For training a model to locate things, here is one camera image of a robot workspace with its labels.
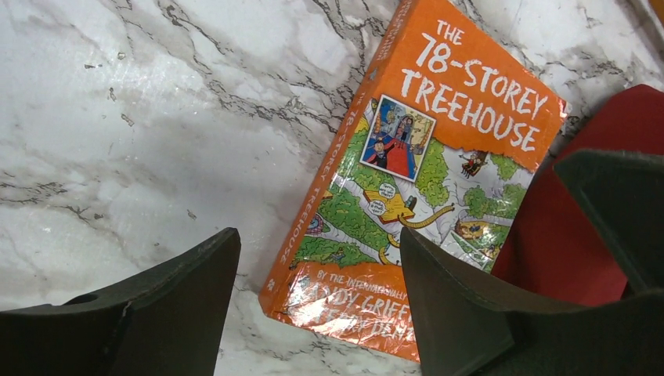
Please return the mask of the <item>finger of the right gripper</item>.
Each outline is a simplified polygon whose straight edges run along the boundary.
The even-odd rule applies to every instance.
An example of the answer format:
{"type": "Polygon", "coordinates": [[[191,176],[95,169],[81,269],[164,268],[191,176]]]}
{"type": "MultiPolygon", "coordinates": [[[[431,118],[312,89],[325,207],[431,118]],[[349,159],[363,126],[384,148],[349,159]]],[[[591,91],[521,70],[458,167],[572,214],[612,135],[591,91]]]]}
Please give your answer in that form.
{"type": "Polygon", "coordinates": [[[663,157],[581,149],[553,170],[592,223],[631,289],[663,288],[663,157]]]}

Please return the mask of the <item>orange green children's book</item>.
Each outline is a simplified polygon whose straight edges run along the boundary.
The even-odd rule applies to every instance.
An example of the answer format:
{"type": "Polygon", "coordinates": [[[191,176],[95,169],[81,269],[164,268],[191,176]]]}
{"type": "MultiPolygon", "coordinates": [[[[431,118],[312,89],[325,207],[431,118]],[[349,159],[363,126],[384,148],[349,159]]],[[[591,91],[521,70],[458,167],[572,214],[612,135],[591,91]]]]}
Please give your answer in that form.
{"type": "Polygon", "coordinates": [[[401,2],[259,294],[263,313],[418,361],[401,232],[489,272],[568,112],[452,2],[401,2]]]}

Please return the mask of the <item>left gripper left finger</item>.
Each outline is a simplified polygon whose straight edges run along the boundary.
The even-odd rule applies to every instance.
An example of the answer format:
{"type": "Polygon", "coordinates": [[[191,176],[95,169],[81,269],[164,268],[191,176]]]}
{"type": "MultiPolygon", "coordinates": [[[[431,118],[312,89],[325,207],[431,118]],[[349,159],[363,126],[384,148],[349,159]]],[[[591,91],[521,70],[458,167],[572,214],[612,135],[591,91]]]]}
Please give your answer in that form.
{"type": "Polygon", "coordinates": [[[240,249],[226,228],[62,305],[2,312],[2,374],[213,374],[240,249]]]}

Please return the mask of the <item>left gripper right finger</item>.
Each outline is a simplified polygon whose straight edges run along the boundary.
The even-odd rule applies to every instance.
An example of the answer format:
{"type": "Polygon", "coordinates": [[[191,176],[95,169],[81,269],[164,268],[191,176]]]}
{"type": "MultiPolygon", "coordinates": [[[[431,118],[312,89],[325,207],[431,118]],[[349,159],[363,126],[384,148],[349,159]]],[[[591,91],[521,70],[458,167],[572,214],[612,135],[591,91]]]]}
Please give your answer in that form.
{"type": "Polygon", "coordinates": [[[425,375],[660,375],[663,284],[617,254],[632,295],[584,306],[538,295],[401,233],[425,375]]]}

